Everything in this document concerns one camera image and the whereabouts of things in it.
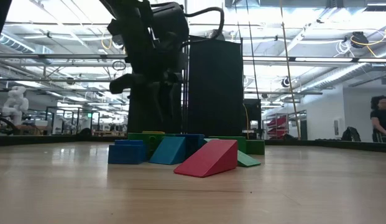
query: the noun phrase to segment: person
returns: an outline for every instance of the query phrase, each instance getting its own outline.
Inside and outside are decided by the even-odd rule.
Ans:
[[[371,100],[371,122],[374,127],[374,142],[386,142],[386,97],[374,97]]]

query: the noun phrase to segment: floor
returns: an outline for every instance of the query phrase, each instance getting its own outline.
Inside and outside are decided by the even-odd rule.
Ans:
[[[262,165],[199,179],[107,165],[109,143],[0,148],[0,224],[386,223],[386,154],[267,147]]]

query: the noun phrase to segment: white robot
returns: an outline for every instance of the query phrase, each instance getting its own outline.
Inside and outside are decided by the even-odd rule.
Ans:
[[[4,116],[12,116],[12,122],[15,126],[21,125],[22,114],[29,109],[29,101],[24,98],[25,87],[14,86],[12,90],[7,93],[9,98],[2,108]]]

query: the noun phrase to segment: blue block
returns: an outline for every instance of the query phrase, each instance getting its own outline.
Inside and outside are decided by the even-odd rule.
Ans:
[[[139,146],[143,145],[143,140],[116,140],[115,145],[133,145],[133,146]]]
[[[146,160],[145,145],[113,145],[109,147],[109,164],[141,164]]]
[[[185,161],[186,138],[185,137],[164,137],[150,162],[156,164],[174,165]]]
[[[205,136],[203,134],[176,134],[176,137],[186,138],[187,149],[185,159],[188,159],[204,145]]]

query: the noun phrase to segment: red triangular block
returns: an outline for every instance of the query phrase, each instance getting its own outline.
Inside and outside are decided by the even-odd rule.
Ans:
[[[237,141],[214,139],[180,164],[173,172],[207,177],[237,167]]]

